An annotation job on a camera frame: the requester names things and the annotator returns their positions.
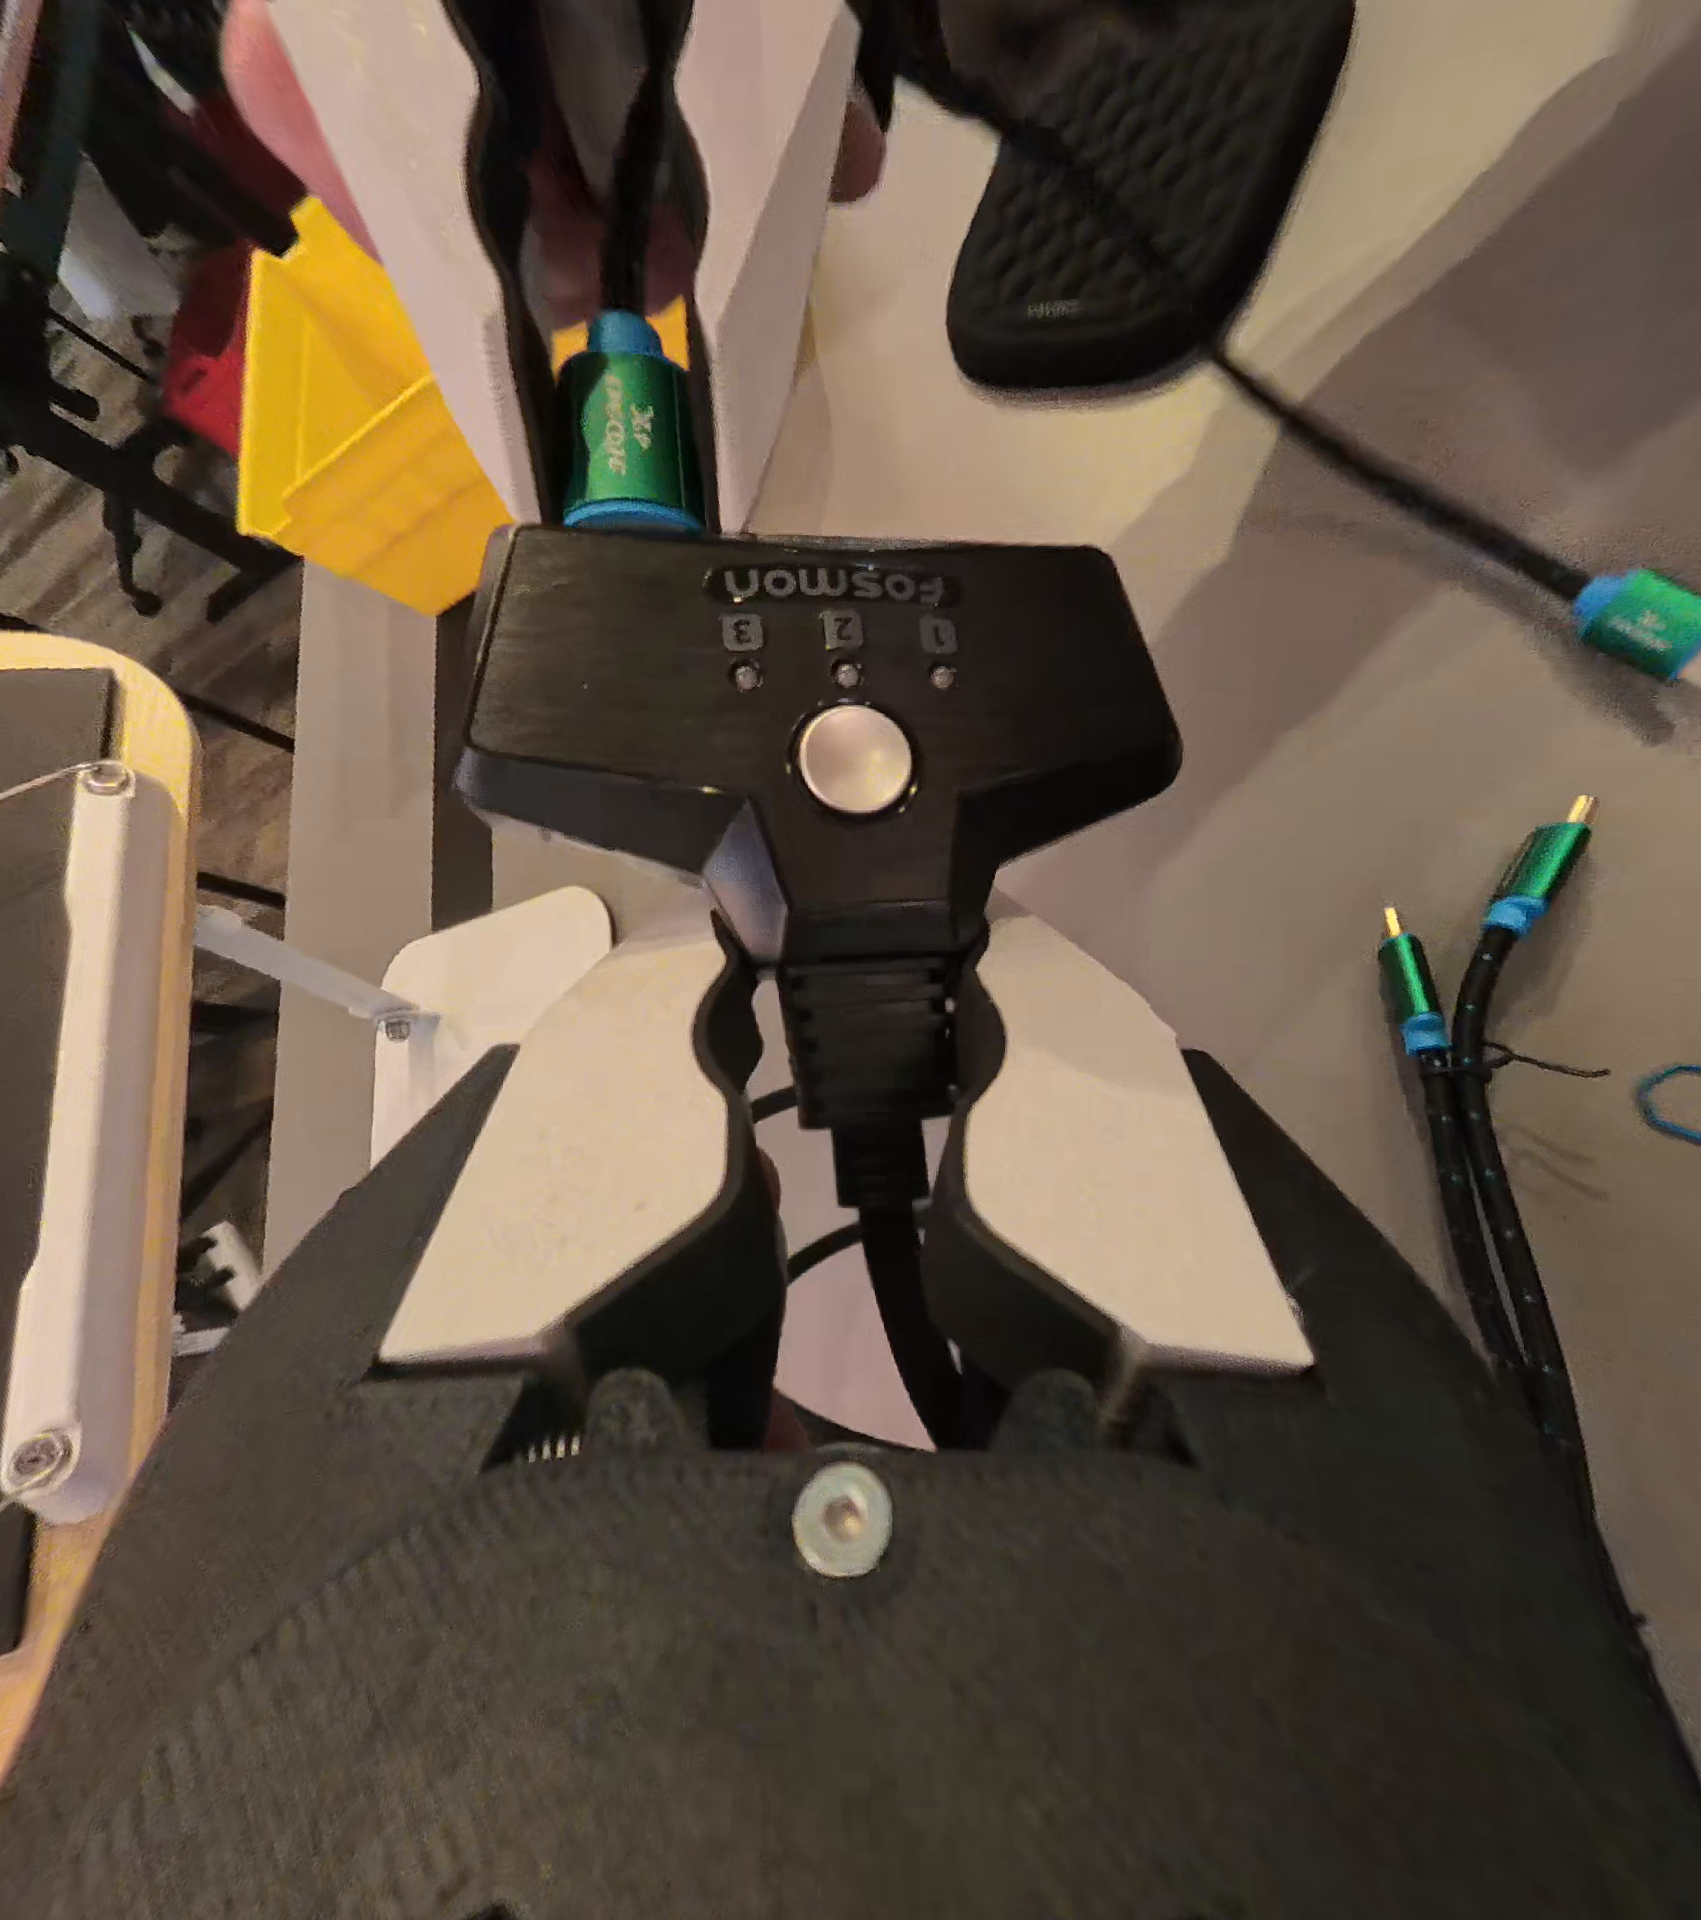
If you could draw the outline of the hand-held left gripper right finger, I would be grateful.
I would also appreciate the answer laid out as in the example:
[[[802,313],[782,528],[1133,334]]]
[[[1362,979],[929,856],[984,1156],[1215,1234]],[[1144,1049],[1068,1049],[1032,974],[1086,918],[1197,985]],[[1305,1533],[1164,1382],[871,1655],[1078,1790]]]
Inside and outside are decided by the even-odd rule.
[[[1294,1378],[1313,1347],[1172,1025],[1036,915],[954,1012],[926,1306],[988,1380]]]

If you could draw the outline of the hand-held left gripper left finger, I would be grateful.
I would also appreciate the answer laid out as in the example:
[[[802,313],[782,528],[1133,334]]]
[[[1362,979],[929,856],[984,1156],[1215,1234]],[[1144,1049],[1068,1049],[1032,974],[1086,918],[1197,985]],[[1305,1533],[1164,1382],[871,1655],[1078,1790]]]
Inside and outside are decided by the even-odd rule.
[[[717,920],[679,915],[527,1029],[383,1332],[385,1367],[680,1382],[780,1320],[746,1095],[755,992]]]

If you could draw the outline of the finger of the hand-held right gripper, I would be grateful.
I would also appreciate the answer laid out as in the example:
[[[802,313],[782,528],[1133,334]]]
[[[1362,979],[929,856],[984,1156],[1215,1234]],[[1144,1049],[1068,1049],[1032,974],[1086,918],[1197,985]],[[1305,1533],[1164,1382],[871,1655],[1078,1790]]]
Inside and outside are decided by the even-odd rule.
[[[703,187],[692,384],[722,534],[748,523],[792,392],[858,41],[839,2],[694,2],[676,54]]]
[[[496,490],[517,522],[558,523],[573,430],[550,369],[549,299],[530,286],[530,243],[538,212],[532,167],[568,155],[568,132],[538,9],[528,2],[449,2],[446,20],[475,81],[465,178],[483,270],[484,348],[496,359]]]

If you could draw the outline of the yellow plastic bin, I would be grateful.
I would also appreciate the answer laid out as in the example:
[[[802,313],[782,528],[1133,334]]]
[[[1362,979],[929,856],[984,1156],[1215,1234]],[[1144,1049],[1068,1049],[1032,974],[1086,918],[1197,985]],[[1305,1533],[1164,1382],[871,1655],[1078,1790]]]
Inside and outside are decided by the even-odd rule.
[[[679,334],[646,310],[646,205],[598,235],[591,303],[550,348],[571,434],[558,528],[709,528],[694,394]],[[413,611],[476,588],[506,522],[388,274],[316,197],[249,271],[239,528]]]

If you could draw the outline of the black hdmi switch box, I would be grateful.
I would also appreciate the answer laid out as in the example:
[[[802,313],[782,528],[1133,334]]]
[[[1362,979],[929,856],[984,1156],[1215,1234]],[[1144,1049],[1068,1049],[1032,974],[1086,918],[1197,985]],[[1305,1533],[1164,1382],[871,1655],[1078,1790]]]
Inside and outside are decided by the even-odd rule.
[[[480,814],[700,879],[780,1001],[932,1444],[982,1388],[932,1332],[923,1128],[1003,866],[1164,793],[1183,739],[1108,553],[1059,543],[493,543],[455,784]]]

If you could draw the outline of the person's right hand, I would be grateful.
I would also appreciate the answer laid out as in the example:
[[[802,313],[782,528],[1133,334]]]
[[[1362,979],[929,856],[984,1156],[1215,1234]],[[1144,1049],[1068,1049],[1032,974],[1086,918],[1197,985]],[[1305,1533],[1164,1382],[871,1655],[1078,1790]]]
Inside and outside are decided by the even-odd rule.
[[[370,255],[465,195],[476,58],[455,3],[235,2],[220,28],[239,116]]]

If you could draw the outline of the red floor bin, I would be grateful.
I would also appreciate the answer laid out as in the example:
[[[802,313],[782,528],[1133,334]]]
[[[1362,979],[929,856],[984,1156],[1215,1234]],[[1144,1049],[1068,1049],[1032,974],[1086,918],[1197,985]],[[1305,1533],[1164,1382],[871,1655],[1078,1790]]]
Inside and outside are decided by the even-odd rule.
[[[177,328],[166,350],[162,408],[169,420],[215,446],[227,457],[240,453],[245,330],[220,337]]]

